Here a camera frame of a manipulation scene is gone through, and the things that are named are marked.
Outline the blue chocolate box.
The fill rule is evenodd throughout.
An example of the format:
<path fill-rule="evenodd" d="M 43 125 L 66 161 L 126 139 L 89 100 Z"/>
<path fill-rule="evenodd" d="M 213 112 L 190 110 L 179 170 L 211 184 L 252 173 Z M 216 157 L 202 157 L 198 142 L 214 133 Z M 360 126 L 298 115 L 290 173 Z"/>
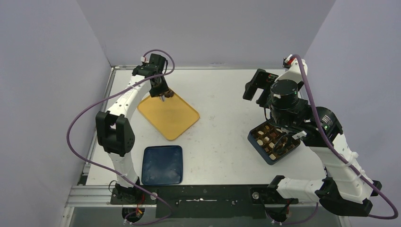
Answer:
<path fill-rule="evenodd" d="M 250 130 L 247 138 L 264 161 L 269 165 L 274 165 L 301 144 L 301 140 L 294 139 L 293 135 L 293 133 L 284 132 L 269 122 L 264 122 Z M 257 140 L 262 140 L 263 145 L 259 146 Z M 271 160 L 270 154 L 273 154 L 276 159 Z"/>

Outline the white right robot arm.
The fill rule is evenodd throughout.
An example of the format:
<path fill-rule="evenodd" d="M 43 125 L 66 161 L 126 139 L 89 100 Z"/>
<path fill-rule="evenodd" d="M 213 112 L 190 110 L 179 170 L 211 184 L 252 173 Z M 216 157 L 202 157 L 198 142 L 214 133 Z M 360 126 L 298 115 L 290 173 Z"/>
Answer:
<path fill-rule="evenodd" d="M 326 174 L 317 180 L 278 175 L 269 184 L 268 198 L 317 202 L 338 216 L 368 216 L 373 206 L 370 197 L 378 195 L 381 183 L 365 175 L 334 112 L 312 108 L 299 98 L 301 86 L 302 82 L 279 80 L 263 69 L 245 85 L 245 100 L 262 90 L 257 104 L 264 109 L 266 120 L 249 132 L 248 140 L 265 162 L 273 165 L 304 144 L 319 157 Z"/>

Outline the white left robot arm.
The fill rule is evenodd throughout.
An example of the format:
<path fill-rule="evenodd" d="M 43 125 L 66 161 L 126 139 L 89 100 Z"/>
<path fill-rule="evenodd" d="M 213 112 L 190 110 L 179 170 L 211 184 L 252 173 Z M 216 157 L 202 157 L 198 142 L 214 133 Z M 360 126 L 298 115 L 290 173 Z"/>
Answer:
<path fill-rule="evenodd" d="M 132 76 L 126 86 L 127 91 L 104 112 L 96 115 L 97 141 L 112 160 L 117 171 L 118 189 L 123 190 L 123 198 L 129 203 L 141 199 L 141 189 L 134 186 L 138 175 L 134 170 L 131 150 L 135 135 L 130 124 L 130 118 L 146 94 L 151 97 L 169 98 L 174 95 L 162 75 L 167 70 L 168 61 L 165 57 L 152 53 L 150 59 L 142 58 L 142 64 L 132 71 Z"/>

